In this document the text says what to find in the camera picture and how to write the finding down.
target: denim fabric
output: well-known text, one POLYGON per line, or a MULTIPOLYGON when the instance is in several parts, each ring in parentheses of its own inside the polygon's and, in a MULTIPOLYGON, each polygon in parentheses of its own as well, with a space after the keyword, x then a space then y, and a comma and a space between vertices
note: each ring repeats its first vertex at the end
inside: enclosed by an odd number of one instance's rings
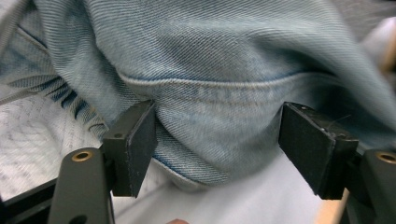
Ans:
POLYGON ((391 88, 325 0, 35 0, 0 50, 2 83, 50 96, 98 137, 154 99, 154 159, 184 188, 271 162, 284 101, 346 116, 367 146, 395 140, 391 88))

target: light blue denim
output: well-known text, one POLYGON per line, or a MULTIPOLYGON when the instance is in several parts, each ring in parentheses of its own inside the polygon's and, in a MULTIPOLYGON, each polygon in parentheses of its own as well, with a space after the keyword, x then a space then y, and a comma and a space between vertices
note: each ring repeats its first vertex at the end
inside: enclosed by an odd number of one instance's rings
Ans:
POLYGON ((328 1, 35 0, 11 9, 0 82, 51 97, 98 137, 130 105, 154 99, 154 159, 186 189, 271 162, 285 101, 344 118, 368 147, 395 141, 392 89, 328 1))

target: jeans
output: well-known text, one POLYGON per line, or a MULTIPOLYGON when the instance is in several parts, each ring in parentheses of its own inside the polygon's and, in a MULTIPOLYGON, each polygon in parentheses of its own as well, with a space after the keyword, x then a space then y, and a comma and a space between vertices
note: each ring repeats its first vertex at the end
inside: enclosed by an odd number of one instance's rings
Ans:
POLYGON ((392 89, 326 0, 2 4, 0 82, 50 97, 98 138, 154 99, 154 160, 184 189, 269 164, 285 101, 344 118, 367 147, 394 144, 392 89))

